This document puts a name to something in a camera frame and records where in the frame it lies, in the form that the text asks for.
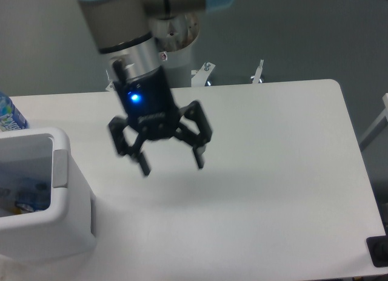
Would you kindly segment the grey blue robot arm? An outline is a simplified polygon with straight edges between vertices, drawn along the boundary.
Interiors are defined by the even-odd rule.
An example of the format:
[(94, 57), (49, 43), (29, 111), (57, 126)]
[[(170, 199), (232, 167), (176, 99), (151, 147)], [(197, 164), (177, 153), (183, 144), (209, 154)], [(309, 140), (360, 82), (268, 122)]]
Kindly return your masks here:
[(176, 105), (157, 43), (161, 35), (153, 19), (169, 22), (201, 10), (220, 10), (234, 0), (77, 0), (98, 52), (113, 74), (113, 85), (126, 112), (114, 117), (109, 130), (120, 156), (138, 163), (142, 173), (150, 167), (145, 141), (176, 138), (188, 144), (197, 167), (212, 137), (212, 128), (199, 101)]

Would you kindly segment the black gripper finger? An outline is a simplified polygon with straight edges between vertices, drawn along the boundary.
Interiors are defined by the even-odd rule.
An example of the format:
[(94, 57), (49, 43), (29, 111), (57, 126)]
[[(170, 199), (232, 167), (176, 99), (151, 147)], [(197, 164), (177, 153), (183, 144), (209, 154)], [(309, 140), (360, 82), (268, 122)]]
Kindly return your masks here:
[(115, 145), (116, 152), (119, 156), (124, 157), (127, 155), (132, 161), (138, 163), (143, 176), (147, 177), (150, 174), (151, 168), (145, 154), (141, 151), (145, 139), (139, 134), (134, 144), (130, 145), (124, 134), (124, 130), (128, 125), (128, 120), (126, 118), (117, 116), (113, 117), (108, 124), (108, 129)]
[(173, 136), (192, 148), (198, 169), (204, 167), (203, 154), (212, 139), (213, 130), (200, 101), (178, 109), (178, 122)]

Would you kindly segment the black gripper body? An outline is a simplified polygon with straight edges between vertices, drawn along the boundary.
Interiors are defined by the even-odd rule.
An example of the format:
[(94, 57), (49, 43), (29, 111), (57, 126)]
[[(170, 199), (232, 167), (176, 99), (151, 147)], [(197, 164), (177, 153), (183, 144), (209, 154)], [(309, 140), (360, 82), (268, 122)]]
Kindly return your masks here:
[(129, 78), (122, 65), (114, 65), (118, 80), (116, 93), (127, 114), (126, 119), (112, 119), (112, 138), (124, 139), (124, 129), (129, 126), (143, 140), (162, 140), (176, 135), (179, 109), (174, 102), (163, 67)]

